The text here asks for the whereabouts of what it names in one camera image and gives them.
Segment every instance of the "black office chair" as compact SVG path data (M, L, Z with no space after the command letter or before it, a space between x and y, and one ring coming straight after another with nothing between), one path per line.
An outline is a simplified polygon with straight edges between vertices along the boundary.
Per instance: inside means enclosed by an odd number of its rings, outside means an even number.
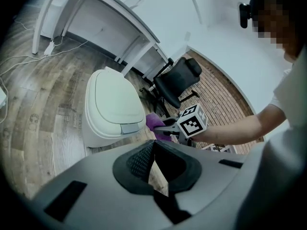
M193 96L200 98L200 95L192 90L192 94L188 97L179 100L179 96L191 85L197 83L200 80L201 67L197 61L193 58L186 59L180 58L177 64L167 73L161 74L169 65L174 62L172 59L168 60L168 64L158 72L156 77L153 79L155 89L151 94L147 89L142 88L140 91L147 93L147 100L149 100L154 106L154 112L156 113L157 107L160 106L166 117L170 117L165 105L164 100L170 103L173 107L179 109L181 103L190 99Z

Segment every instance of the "brick-patterned floor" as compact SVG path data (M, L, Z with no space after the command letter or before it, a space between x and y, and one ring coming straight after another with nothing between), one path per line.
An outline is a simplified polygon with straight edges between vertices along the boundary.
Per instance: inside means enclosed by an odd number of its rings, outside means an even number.
M201 80L184 91L181 98L188 96L192 89L198 92L201 98L192 97L181 104L180 110L184 110L193 104L201 103L209 118L209 126L227 125L246 116L253 115L241 93L214 65L194 51L189 51L184 57L196 59L202 68L202 73ZM171 115L178 113L176 108L167 102L165 104ZM240 154L248 154L255 143L256 141L236 145L236 150ZM207 146L206 143L200 143L198 148L205 146Z

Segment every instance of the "chair armrest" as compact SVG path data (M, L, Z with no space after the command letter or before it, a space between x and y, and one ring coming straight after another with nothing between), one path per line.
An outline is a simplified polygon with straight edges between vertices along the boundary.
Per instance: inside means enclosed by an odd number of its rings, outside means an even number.
M153 77L153 79L158 77L166 68L168 68L169 66L172 66L173 64L174 64L174 61L171 58L168 58L168 63L161 70L159 70L159 72Z
M196 91L192 90L191 92L192 92L192 94L190 94L190 95L187 96L186 98L182 99L182 100L180 101L180 103L183 103L183 102L187 101L188 99L192 98L193 96L196 96L196 97L198 97L198 98L201 97L200 94L198 94Z

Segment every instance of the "chair backrest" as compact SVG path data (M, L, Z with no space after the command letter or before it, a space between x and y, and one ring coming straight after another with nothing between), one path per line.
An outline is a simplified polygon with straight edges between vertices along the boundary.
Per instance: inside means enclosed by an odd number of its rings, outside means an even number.
M169 72L159 78L175 96L179 97L184 90L200 80L200 74L201 67L195 59L181 57Z

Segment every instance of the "purple cloth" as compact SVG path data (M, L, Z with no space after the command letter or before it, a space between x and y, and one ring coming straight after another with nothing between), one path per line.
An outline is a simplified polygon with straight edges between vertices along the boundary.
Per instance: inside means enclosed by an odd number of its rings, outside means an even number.
M150 131L154 132L154 127L157 126L165 126L165 124L162 122L160 117L155 113L150 113L146 115L146 125L149 127ZM154 132L154 135L157 140L166 140L166 141L172 141L170 136L165 135L159 135Z

